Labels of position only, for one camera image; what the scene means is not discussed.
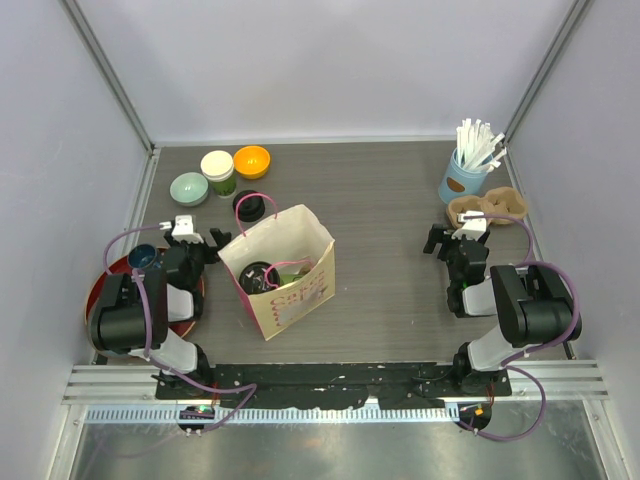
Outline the kraft pink paper bag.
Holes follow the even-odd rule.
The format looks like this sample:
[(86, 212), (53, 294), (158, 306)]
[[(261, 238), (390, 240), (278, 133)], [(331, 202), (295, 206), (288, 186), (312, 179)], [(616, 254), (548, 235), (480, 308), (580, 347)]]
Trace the kraft pink paper bag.
[[(336, 291), (335, 239), (304, 204), (274, 213), (240, 234), (219, 251), (247, 313), (268, 341), (331, 299)], [(277, 271), (306, 265), (312, 271), (277, 289), (248, 295), (240, 287), (242, 270), (263, 261)]]

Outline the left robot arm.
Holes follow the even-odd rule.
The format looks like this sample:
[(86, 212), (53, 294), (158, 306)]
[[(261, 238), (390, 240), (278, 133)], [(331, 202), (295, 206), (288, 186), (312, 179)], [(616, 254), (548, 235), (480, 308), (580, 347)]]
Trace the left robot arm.
[(125, 230), (109, 241), (137, 232), (163, 230), (168, 248), (160, 254), (160, 266), (147, 271), (133, 268), (114, 273), (103, 262), (105, 278), (93, 316), (87, 320), (87, 334), (94, 350), (101, 354), (138, 356), (160, 370), (156, 379), (193, 399), (208, 393), (224, 394), (214, 383), (214, 373), (203, 349), (185, 341), (169, 327), (168, 292), (175, 290), (189, 301), (190, 321), (204, 310), (204, 267), (220, 261), (220, 250), (231, 234), (209, 230), (215, 244), (204, 240), (189, 243), (172, 236), (173, 222), (161, 222)]

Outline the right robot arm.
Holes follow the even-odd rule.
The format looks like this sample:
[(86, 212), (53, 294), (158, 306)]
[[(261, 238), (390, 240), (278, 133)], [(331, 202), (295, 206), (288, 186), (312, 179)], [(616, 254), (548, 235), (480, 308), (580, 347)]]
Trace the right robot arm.
[(582, 319), (569, 282), (542, 262), (486, 267), (489, 231), (431, 226), (425, 254), (446, 264), (447, 306), (458, 318), (497, 318), (484, 336), (461, 345), (449, 367), (433, 367), (414, 379), (424, 397), (449, 390), (462, 395), (489, 393), (504, 381), (512, 361), (532, 351), (576, 340)]

